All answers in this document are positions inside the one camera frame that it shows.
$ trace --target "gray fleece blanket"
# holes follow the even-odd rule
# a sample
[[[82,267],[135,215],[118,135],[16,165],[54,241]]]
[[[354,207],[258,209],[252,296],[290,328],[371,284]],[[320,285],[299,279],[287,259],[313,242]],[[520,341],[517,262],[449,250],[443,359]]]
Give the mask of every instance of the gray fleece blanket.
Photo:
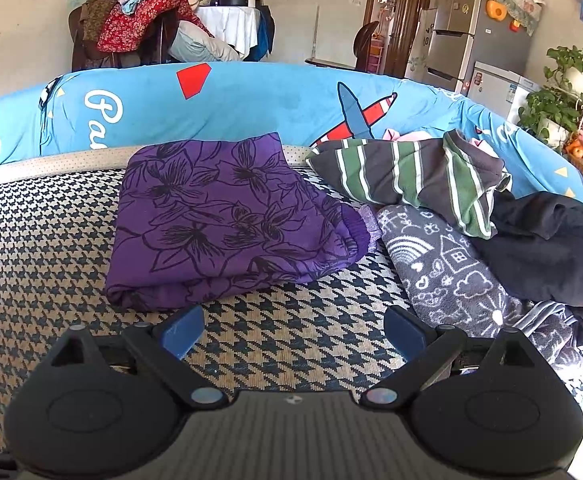
[[[575,322],[564,304],[509,296],[467,238],[427,209],[392,205],[378,215],[382,239],[418,317],[456,325],[472,337],[522,330],[561,375],[578,373]]]

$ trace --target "brown garment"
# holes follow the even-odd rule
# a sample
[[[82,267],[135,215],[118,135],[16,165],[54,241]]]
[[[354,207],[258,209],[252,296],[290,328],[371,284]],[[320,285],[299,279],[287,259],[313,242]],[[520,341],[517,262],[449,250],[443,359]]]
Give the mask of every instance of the brown garment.
[[[83,38],[85,40],[99,40],[103,26],[117,3],[116,0],[86,1],[80,15],[80,20],[83,22]]]

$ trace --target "gray ribbed surface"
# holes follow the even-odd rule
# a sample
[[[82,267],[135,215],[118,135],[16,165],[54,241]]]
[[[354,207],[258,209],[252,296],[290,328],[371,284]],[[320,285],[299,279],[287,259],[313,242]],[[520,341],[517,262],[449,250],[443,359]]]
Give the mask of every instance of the gray ribbed surface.
[[[302,401],[291,404],[290,397]],[[163,455],[118,480],[471,478],[478,477],[428,457],[398,416],[363,410],[349,392],[242,392],[225,410],[196,413]]]

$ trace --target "beige dotted trim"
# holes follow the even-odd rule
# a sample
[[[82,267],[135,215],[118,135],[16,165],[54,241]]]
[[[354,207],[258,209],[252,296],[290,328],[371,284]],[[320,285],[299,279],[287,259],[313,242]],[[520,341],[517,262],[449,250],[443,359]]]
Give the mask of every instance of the beige dotted trim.
[[[21,162],[3,164],[0,166],[0,184],[83,171],[120,170],[127,167],[132,155],[141,148],[142,146],[132,146],[130,148],[89,150],[88,152],[41,156]],[[292,168],[306,167],[305,157],[310,151],[309,148],[300,146],[283,146],[285,160]]]

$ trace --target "white flower pot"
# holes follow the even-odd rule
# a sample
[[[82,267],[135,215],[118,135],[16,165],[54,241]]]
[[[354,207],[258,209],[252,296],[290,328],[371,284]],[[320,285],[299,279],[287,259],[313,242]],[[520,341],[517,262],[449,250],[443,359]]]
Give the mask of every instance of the white flower pot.
[[[564,129],[560,124],[555,123],[549,119],[541,119],[540,123],[538,123],[539,132],[542,131],[543,128],[549,130],[549,139],[547,140],[547,145],[550,148],[557,148],[563,142],[567,140],[569,136],[569,132]]]
[[[571,91],[575,95],[580,96],[580,94],[583,94],[583,73],[580,70],[573,66],[568,68],[565,72],[565,79],[571,83]]]

